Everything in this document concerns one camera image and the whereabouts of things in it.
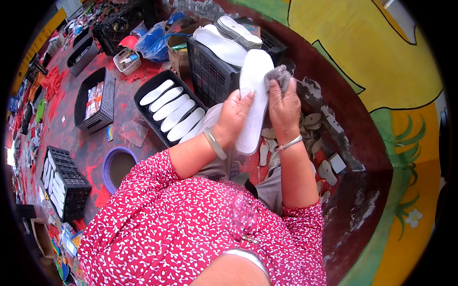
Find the purple bucket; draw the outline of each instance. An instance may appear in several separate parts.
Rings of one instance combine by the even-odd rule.
[[[138,160],[134,152],[124,146],[115,147],[107,153],[102,165],[102,178],[105,187],[111,194],[116,192],[121,180],[137,163]]]

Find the blue plastic bag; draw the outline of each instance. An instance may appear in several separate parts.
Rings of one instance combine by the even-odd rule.
[[[183,17],[185,17],[186,14],[183,12],[183,11],[179,11],[179,10],[175,10],[173,11],[173,13],[170,15],[169,19],[167,20],[167,23],[169,25],[172,25],[173,22],[175,22],[176,20],[178,19],[181,19]]]
[[[144,34],[134,46],[134,50],[141,53],[145,58],[145,54],[150,50],[152,45],[159,40],[165,34],[165,24],[166,21],[162,21],[154,24],[154,26],[149,29],[148,33]]]
[[[169,53],[167,51],[167,40],[172,35],[187,36],[187,34],[181,34],[181,33],[171,33],[171,34],[165,35],[161,37],[159,40],[157,40],[151,46],[148,52],[142,53],[143,57],[145,59],[149,59],[150,61],[159,62],[159,63],[168,61]]]

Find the gray fur piece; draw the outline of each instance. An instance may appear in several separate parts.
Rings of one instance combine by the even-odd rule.
[[[270,80],[277,80],[280,88],[282,90],[282,95],[285,95],[286,90],[288,89],[289,80],[291,74],[286,70],[285,65],[279,65],[275,69],[269,71],[264,76],[264,84],[266,86],[266,92],[269,93]]]

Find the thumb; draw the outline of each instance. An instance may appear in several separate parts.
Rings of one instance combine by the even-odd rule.
[[[276,105],[282,101],[282,91],[276,80],[270,80],[269,104]]]
[[[247,115],[251,105],[255,100],[255,91],[250,91],[244,98],[242,98],[237,106],[237,111],[241,114]]]

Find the gray pants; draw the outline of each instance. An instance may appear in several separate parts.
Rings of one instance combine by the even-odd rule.
[[[211,107],[200,126],[197,134],[203,133],[205,128],[212,128],[218,121],[223,104],[217,104]],[[227,158],[221,160],[216,158],[200,170],[194,177],[203,177],[211,180],[225,179],[229,180],[230,169],[236,154],[235,146],[228,148],[226,151]],[[281,167],[276,168],[273,174],[263,182],[256,185],[259,200],[271,211],[282,214],[282,192],[281,192]]]

